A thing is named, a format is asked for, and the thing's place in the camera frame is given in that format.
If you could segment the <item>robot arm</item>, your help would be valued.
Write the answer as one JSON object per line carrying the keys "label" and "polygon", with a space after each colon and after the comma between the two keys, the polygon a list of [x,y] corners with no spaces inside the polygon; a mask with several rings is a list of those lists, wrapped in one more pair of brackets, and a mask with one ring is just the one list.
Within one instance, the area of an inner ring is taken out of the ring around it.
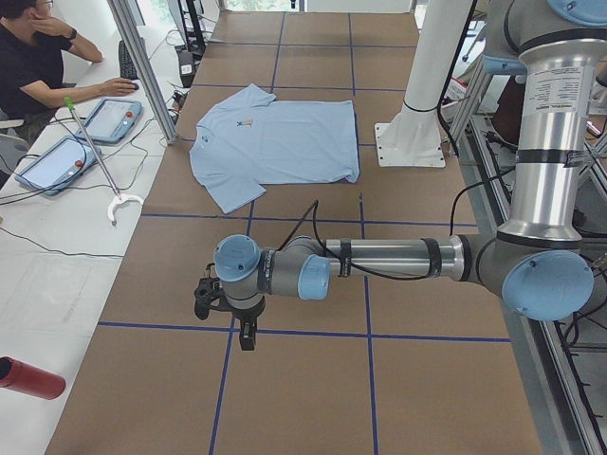
{"label": "robot arm", "polygon": [[275,249],[231,235],[217,246],[195,290],[195,314],[233,314],[240,345],[251,351],[266,296],[321,300],[331,276],[350,275],[473,282],[535,320],[578,311],[595,278],[579,254],[572,219],[595,70],[605,53],[602,1],[491,2],[483,69],[525,79],[510,211],[497,231],[446,240],[323,240],[290,233]]}

